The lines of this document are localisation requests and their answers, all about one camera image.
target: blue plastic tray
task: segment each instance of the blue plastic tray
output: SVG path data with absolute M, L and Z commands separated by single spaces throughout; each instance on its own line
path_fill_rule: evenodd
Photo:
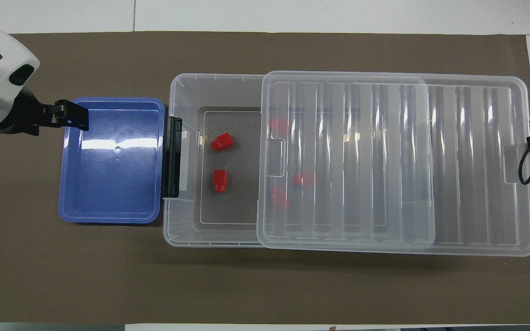
M 144 224 L 160 209 L 165 108 L 154 98 L 78 98 L 89 131 L 65 129 L 58 213 L 78 223 Z

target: brown paper sheet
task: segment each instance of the brown paper sheet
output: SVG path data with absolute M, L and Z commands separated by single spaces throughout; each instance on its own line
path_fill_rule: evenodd
M 168 102 L 179 73 L 513 75 L 524 36 L 127 32 L 17 35 L 42 102 Z M 63 130 L 0 134 L 0 322 L 530 323 L 530 256 L 176 249 L 151 226 L 57 214 Z

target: red block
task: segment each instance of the red block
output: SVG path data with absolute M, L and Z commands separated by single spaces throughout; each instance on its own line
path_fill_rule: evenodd
M 210 146 L 215 151 L 218 151 L 220 149 L 229 148 L 230 146 L 234 145 L 234 141 L 232 141 L 232 137 L 230 137 L 230 134 L 224 133 L 216 137 L 216 139 L 212 140 L 210 143 Z
M 286 190 L 282 187 L 274 187 L 271 189 L 271 199 L 273 205 L 277 209 L 286 209 L 290 206 L 290 201 L 287 198 Z
M 303 174 L 296 174 L 296 176 L 294 176 L 294 184 L 303 187 L 313 187 L 318 184 L 318 175 L 311 171 L 304 172 Z
M 278 137 L 284 137 L 288 134 L 290 128 L 292 128 L 293 121 L 278 118 L 278 119 L 269 119 L 269 129 L 277 134 Z
M 226 191 L 228 184 L 228 172 L 226 170 L 214 170 L 214 190 L 222 193 Z

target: black latch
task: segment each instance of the black latch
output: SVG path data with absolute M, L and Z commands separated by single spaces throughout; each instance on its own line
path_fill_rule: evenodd
M 179 197 L 179 169 L 181 163 L 181 119 L 167 116 L 162 136 L 161 196 Z

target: clear plastic storage box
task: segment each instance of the clear plastic storage box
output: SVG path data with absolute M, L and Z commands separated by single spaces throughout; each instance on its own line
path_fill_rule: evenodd
M 169 114 L 183 119 L 171 245 L 530 254 L 517 78 L 182 74 Z M 233 148 L 204 148 L 223 132 Z M 225 194 L 215 168 L 229 171 Z

